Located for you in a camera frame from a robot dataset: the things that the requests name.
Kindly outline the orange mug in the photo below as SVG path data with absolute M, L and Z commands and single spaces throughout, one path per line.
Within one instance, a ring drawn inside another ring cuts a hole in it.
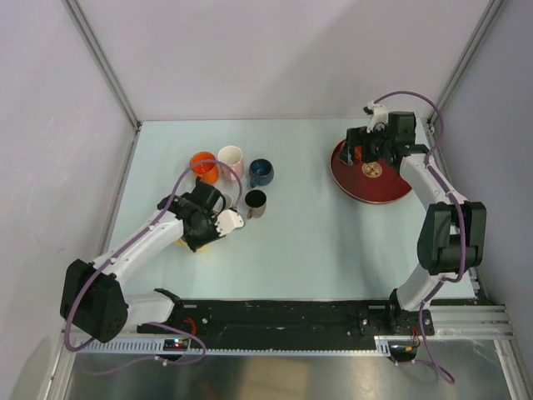
M 190 165 L 197 178 L 204 183 L 214 185 L 219 179 L 216 157 L 210 152 L 198 152 L 192 156 Z

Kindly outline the brown mug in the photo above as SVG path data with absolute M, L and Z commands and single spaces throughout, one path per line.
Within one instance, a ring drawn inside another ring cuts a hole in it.
M 253 189 L 249 191 L 244 200 L 248 208 L 248 219 L 260 218 L 264 215 L 267 208 L 267 195 L 262 190 Z

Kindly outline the pale pink cup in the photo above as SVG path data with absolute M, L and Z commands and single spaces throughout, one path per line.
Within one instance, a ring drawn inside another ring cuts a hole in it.
M 225 146 L 217 154 L 217 160 L 226 164 L 240 179 L 244 175 L 243 152 L 237 146 Z M 236 183 L 237 178 L 225 167 L 219 167 L 222 176 L 231 183 Z

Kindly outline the blue mug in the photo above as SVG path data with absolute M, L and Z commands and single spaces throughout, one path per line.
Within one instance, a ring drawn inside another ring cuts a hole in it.
M 248 174 L 251 188 L 266 186 L 274 178 L 274 168 L 270 161 L 265 158 L 258 158 L 250 163 Z

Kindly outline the pink mug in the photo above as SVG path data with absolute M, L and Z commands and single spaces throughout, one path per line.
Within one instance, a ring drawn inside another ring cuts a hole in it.
M 236 204 L 235 201 L 230 193 L 223 192 L 222 193 L 222 211 L 225 211 L 227 209 L 231 209 L 233 211 L 236 211 Z

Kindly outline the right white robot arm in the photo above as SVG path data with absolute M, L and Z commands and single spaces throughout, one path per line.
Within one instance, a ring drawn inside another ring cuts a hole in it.
M 432 323 L 426 307 L 445 283 L 458 283 L 481 263 L 485 244 L 486 207 L 458 193 L 438 170 L 429 148 L 416 143 L 413 112 L 367 107 L 370 122 L 347 130 L 331 170 L 351 197 L 387 204 L 414 193 L 426 211 L 417 239 L 418 264 L 392 291 L 383 311 L 360 317 L 366 335 L 409 335 L 414 326 Z

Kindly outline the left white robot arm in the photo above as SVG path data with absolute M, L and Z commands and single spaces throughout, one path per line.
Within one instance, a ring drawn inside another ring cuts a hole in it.
M 77 259 L 66 272 L 60 314 L 65 330 L 79 328 L 91 340 L 107 343 L 124 328 L 157 323 L 174 333 L 184 324 L 185 313 L 176 307 L 177 296 L 165 289 L 127 297 L 128 281 L 159 252 L 178 240 L 192 251 L 222 237 L 218 215 L 222 193 L 197 180 L 190 192 L 170 194 L 125 243 L 91 262 Z

